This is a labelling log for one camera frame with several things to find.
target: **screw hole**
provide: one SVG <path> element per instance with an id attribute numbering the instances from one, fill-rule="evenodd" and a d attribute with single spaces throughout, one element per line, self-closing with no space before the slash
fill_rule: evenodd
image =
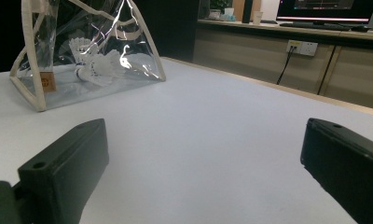
<path id="1" fill-rule="evenodd" d="M 38 163 L 36 163 L 34 166 L 33 166 L 33 168 L 35 168 L 35 169 L 40 169 L 40 168 L 42 168 L 42 167 L 44 167 L 46 164 L 44 163 L 44 162 L 38 162 Z"/>

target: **transparent plastic bag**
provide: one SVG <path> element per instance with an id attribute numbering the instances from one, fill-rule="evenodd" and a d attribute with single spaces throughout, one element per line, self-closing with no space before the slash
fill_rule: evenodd
<path id="1" fill-rule="evenodd" d="M 37 111 L 165 80 L 132 0 L 21 0 L 25 48 L 10 78 Z"/>

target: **power outlet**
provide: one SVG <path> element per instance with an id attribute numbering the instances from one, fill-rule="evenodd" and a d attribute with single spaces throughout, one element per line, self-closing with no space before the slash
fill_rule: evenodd
<path id="1" fill-rule="evenodd" d="M 317 50 L 317 46 L 317 43 L 302 42 L 299 53 L 303 55 L 314 56 L 315 51 Z"/>
<path id="2" fill-rule="evenodd" d="M 300 53 L 300 47 L 302 46 L 302 41 L 298 40 L 288 40 L 288 46 L 286 47 L 286 52 L 291 50 L 291 47 L 294 47 L 293 53 Z"/>

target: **computer monitor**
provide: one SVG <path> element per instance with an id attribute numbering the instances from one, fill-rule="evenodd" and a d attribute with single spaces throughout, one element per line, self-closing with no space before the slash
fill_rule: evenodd
<path id="1" fill-rule="evenodd" d="M 368 24 L 373 0 L 280 0 L 277 21 Z"/>

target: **green plant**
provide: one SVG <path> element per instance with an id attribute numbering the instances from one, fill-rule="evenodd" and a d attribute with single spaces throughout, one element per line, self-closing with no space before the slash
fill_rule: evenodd
<path id="1" fill-rule="evenodd" d="M 210 0 L 210 9 L 220 9 L 224 13 L 226 7 L 229 7 L 228 0 Z"/>

